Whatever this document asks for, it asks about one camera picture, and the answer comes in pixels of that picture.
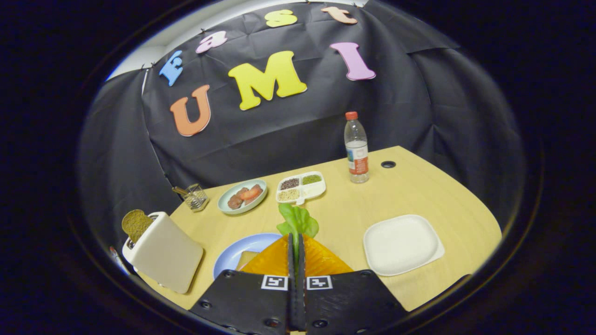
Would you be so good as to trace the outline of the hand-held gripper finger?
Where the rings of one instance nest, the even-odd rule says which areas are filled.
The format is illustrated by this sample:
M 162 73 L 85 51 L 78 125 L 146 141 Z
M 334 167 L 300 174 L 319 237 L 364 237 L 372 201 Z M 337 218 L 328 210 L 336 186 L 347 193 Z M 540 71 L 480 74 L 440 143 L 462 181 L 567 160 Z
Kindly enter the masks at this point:
M 307 335 L 372 335 L 408 312 L 370 269 L 307 276 L 304 238 L 298 242 L 298 330 Z
M 298 330 L 298 281 L 292 235 L 286 248 L 287 275 L 222 271 L 190 311 L 244 335 L 289 335 Z

